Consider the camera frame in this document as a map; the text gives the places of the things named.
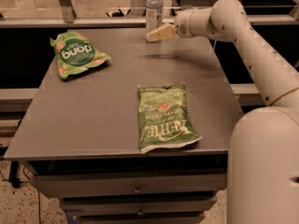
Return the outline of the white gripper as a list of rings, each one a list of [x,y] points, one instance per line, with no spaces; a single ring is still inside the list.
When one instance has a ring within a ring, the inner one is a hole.
[[[157,29],[146,34],[146,39],[149,42],[158,42],[173,38],[176,34],[180,37],[195,37],[192,32],[192,14],[194,9],[186,9],[179,11],[174,18],[173,24],[163,24]]]

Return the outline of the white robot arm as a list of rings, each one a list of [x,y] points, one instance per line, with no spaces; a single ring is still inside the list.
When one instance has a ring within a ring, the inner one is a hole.
[[[232,132],[227,224],[299,224],[299,72],[252,28],[238,0],[180,11],[146,38],[175,35],[233,43],[264,102]]]

